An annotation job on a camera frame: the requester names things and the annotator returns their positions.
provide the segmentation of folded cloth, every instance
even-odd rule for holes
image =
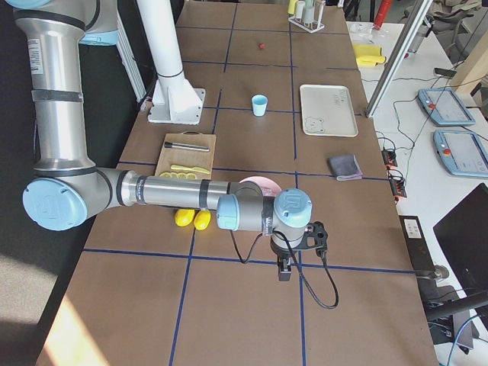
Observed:
[[[385,56],[381,55],[381,47],[373,44],[353,43],[352,49],[358,66],[376,66],[387,60]]]
[[[333,156],[329,158],[329,166],[338,181],[351,181],[363,178],[356,155]]]

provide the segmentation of yellow object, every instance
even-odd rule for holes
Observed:
[[[195,210],[181,208],[175,213],[175,223],[178,226],[187,226],[191,224],[193,218],[195,217]]]
[[[381,55],[381,47],[373,44],[353,43],[352,49],[358,66],[376,66],[378,63],[385,63],[387,60],[385,56]]]
[[[210,211],[200,211],[199,213],[197,213],[195,221],[193,222],[195,229],[205,230],[210,223],[210,218]]]
[[[295,15],[295,7],[297,6],[297,1],[298,0],[290,0],[290,2],[288,2],[288,14],[289,15]]]
[[[196,179],[195,173],[175,173],[175,172],[163,172],[159,175],[163,178],[180,178],[180,179]]]
[[[171,165],[171,169],[172,170],[183,170],[183,171],[189,171],[189,172],[197,172],[197,173],[204,173],[204,174],[210,174],[210,171],[205,169],[205,168],[201,168],[200,166],[183,166],[183,165],[176,165],[176,164],[172,164]]]

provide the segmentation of gray cloth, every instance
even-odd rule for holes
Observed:
[[[351,181],[363,178],[356,155],[333,156],[329,158],[329,166],[338,181]]]

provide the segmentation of black monitor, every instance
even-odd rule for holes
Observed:
[[[434,233],[463,288],[488,290],[488,187],[481,183],[435,226]],[[488,313],[488,307],[477,308]],[[488,328],[488,319],[482,321]]]

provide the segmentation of metal bracket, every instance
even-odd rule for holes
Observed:
[[[311,249],[321,249],[323,251],[327,251],[328,237],[329,235],[323,227],[323,223],[319,221],[316,221],[315,223],[309,223],[300,244],[298,244],[298,246],[295,246],[294,250],[304,251]]]
[[[290,277],[291,277],[290,259],[278,257],[278,280],[289,281]]]

